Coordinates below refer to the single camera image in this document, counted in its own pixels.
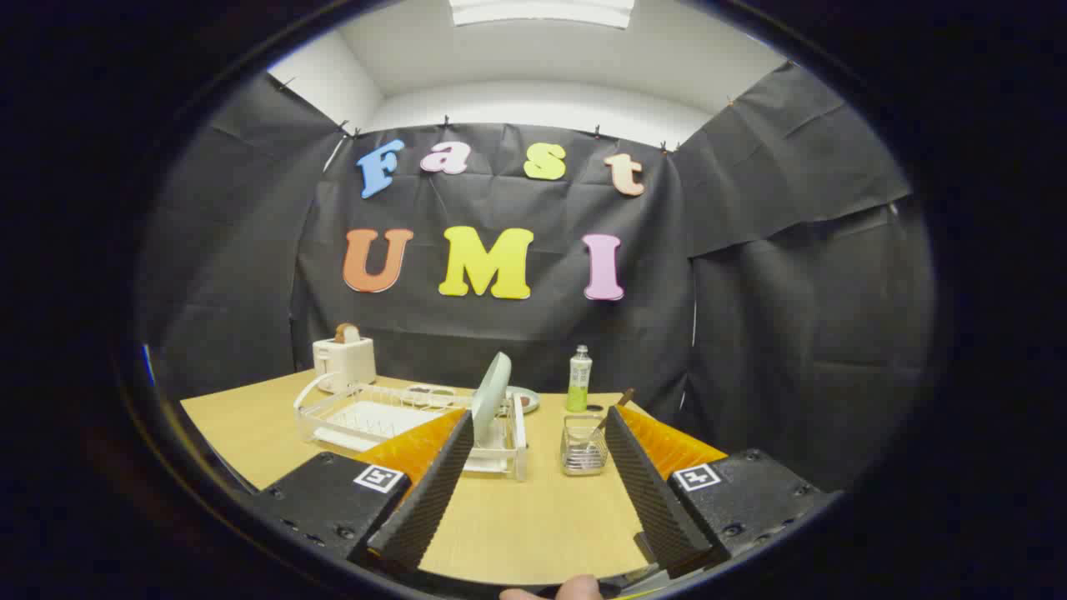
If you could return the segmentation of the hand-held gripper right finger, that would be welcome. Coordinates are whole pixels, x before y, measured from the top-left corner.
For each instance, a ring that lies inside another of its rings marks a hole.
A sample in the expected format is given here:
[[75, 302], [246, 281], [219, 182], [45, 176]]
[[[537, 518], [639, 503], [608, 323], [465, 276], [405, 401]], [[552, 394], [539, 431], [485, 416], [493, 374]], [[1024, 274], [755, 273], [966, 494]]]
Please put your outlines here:
[[653, 559], [672, 578], [739, 558], [839, 498], [762, 449], [731, 455], [630, 407], [604, 433]]

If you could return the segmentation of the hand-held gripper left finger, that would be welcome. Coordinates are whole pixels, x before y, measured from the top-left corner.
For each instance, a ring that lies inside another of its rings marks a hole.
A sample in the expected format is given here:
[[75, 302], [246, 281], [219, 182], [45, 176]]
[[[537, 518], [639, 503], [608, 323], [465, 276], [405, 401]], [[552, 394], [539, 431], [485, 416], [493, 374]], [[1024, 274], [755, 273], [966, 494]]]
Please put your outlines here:
[[473, 448], [473, 415], [453, 410], [348, 458], [313, 458], [250, 498], [256, 515], [313, 553], [418, 568]]

